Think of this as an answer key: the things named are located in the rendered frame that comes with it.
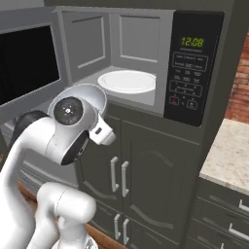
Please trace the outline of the white round microwave turntable plate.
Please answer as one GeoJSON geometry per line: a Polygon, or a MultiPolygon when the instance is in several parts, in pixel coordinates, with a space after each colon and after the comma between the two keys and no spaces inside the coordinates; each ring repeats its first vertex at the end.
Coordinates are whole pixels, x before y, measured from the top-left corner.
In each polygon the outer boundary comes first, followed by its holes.
{"type": "Polygon", "coordinates": [[[118,70],[102,74],[97,82],[104,89],[116,93],[137,94],[156,89],[157,77],[135,70],[118,70]]]}

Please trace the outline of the dark grey narrow cupboard door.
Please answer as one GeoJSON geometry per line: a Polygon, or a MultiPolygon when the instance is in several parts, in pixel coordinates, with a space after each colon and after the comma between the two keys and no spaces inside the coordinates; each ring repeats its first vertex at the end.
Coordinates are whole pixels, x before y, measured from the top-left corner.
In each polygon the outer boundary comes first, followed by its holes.
{"type": "Polygon", "coordinates": [[[96,200],[123,211],[122,185],[121,185],[121,121],[118,118],[107,116],[106,123],[114,129],[115,141],[109,145],[96,145],[90,141],[87,149],[80,158],[82,183],[81,189],[96,200]],[[116,163],[116,182],[119,188],[113,193],[111,186],[110,160],[118,157],[116,163]]]}

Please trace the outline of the dark grey wide cupboard door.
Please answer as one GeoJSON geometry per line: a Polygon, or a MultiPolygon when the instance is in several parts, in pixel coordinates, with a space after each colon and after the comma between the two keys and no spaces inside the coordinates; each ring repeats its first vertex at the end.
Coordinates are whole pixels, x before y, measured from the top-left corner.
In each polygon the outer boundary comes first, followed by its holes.
{"type": "Polygon", "coordinates": [[[124,213],[178,242],[198,145],[142,125],[122,124],[125,171],[124,213]]]}

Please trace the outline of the black and grey microwave oven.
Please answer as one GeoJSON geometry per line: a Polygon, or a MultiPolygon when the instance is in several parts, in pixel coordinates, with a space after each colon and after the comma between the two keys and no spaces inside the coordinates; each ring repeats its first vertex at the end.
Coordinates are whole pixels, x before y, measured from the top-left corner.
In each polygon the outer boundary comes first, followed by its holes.
{"type": "Polygon", "coordinates": [[[58,7],[71,79],[94,83],[105,73],[155,75],[156,89],[137,94],[104,89],[113,101],[175,122],[200,126],[223,12],[58,7]],[[189,109],[187,102],[197,102],[189,109]]]}

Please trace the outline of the dark grey narrow low door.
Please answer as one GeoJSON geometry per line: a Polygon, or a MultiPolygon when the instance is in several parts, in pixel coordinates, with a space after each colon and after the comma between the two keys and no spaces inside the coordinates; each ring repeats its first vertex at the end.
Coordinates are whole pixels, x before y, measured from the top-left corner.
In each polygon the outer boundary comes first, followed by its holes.
{"type": "Polygon", "coordinates": [[[117,242],[122,241],[122,214],[114,209],[108,207],[107,205],[101,203],[100,201],[96,202],[96,211],[94,217],[89,222],[92,226],[94,226],[99,231],[102,231],[107,236],[113,238],[117,242]],[[114,218],[117,214],[121,215],[119,220],[119,231],[121,232],[121,236],[118,240],[115,239],[114,233],[114,218]]]}

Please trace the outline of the dark grey wide low door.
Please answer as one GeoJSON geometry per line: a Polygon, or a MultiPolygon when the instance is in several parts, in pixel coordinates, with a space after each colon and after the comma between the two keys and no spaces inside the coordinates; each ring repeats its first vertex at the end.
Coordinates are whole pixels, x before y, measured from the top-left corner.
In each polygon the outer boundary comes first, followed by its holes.
{"type": "Polygon", "coordinates": [[[126,245],[128,249],[180,249],[176,242],[146,228],[126,215],[124,220],[125,218],[129,219],[129,242],[126,245]]]}

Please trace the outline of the grey microwave door, black window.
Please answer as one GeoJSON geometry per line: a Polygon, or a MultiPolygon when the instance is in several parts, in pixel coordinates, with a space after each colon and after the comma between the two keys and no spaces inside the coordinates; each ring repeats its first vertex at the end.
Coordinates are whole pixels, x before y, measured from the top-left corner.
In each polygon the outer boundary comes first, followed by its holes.
{"type": "Polygon", "coordinates": [[[0,11],[0,125],[67,86],[57,9],[0,11]]]}

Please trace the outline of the dark grey tall cabinet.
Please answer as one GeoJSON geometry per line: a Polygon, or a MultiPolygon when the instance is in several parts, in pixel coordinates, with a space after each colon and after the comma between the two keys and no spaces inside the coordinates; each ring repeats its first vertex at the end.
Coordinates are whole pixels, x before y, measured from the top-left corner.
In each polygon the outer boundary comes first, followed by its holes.
{"type": "MultiPolygon", "coordinates": [[[[142,125],[146,128],[160,131],[173,137],[181,138],[198,145],[198,154],[194,172],[191,174],[190,194],[187,201],[184,224],[180,240],[176,242],[183,248],[183,241],[187,233],[190,214],[196,195],[198,173],[207,157],[215,136],[226,113],[231,94],[233,79],[237,70],[241,50],[244,44],[249,21],[249,0],[45,0],[49,6],[58,7],[97,7],[97,8],[125,8],[125,9],[155,9],[155,10],[194,10],[223,12],[224,21],[221,29],[219,44],[213,64],[209,92],[200,126],[193,126],[160,117],[152,112],[143,111],[136,107],[113,101],[108,96],[106,116],[118,118],[121,121],[121,150],[122,124],[124,122],[142,125]]],[[[67,74],[71,79],[68,54],[64,43],[64,31],[61,25],[62,41],[64,45],[67,74]]],[[[82,183],[81,164],[77,166],[79,184],[82,183]]],[[[123,197],[122,241],[125,205],[123,197]]]]}

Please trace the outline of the dark grey drawer front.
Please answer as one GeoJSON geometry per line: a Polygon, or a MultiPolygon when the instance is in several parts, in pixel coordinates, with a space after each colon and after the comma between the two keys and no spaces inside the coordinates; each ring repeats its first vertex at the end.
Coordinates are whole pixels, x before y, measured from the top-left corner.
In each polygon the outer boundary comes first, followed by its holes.
{"type": "Polygon", "coordinates": [[[242,204],[249,208],[249,196],[247,195],[200,178],[198,180],[197,196],[249,217],[249,211],[239,207],[239,204],[242,204]]]}
{"type": "Polygon", "coordinates": [[[220,249],[222,243],[225,244],[225,249],[249,249],[249,242],[233,238],[196,220],[192,220],[188,236],[211,249],[220,249]]]}
{"type": "Polygon", "coordinates": [[[243,242],[249,242],[229,232],[229,226],[230,223],[232,223],[232,227],[235,230],[249,235],[249,218],[243,217],[242,215],[230,211],[227,208],[202,198],[198,198],[196,201],[193,218],[243,242]]]}

